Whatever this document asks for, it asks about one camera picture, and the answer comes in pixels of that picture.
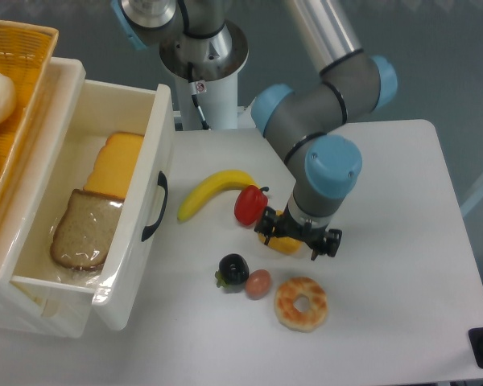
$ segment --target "wicker basket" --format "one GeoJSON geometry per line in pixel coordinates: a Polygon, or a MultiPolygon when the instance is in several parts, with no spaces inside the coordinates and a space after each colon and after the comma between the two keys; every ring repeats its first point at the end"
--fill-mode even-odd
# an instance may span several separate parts
{"type": "Polygon", "coordinates": [[[15,111],[0,125],[0,199],[23,148],[58,35],[53,28],[0,21],[0,73],[13,80],[17,94],[15,111]]]}

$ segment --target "drawer handle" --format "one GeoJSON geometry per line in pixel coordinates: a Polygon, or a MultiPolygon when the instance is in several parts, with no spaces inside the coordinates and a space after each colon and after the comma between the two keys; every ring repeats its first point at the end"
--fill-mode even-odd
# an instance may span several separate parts
{"type": "Polygon", "coordinates": [[[154,232],[157,230],[161,221],[163,220],[164,211],[167,209],[168,201],[168,181],[167,176],[164,175],[162,171],[159,172],[158,176],[158,186],[164,189],[164,199],[163,206],[161,207],[161,212],[159,213],[158,219],[152,225],[147,225],[142,232],[142,242],[151,238],[154,232]]]}

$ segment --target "bread slice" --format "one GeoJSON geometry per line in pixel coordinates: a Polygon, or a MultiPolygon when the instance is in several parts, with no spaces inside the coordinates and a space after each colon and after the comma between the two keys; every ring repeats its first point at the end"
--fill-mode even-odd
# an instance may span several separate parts
{"type": "Polygon", "coordinates": [[[115,133],[109,136],[98,153],[84,190],[124,199],[143,139],[142,135],[132,133],[115,133]]]}
{"type": "Polygon", "coordinates": [[[54,233],[52,259],[66,268],[99,269],[107,258],[122,206],[121,199],[74,190],[54,233]]]}

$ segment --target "bagel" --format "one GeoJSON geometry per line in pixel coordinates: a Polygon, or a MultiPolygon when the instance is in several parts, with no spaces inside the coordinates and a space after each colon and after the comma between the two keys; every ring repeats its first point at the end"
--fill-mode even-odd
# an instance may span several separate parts
{"type": "Polygon", "coordinates": [[[328,315],[328,297],[322,287],[309,277],[293,277],[285,281],[275,293],[274,310],[278,320],[294,331],[311,332],[328,315]],[[309,308],[301,312],[295,301],[304,296],[309,308]]]}

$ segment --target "yellow cheese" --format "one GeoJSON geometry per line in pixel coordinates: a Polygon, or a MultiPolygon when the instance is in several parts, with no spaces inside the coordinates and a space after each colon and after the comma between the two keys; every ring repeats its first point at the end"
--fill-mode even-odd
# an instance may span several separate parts
{"type": "Polygon", "coordinates": [[[142,143],[143,136],[132,133],[115,133],[107,138],[84,190],[124,199],[142,143]]]}

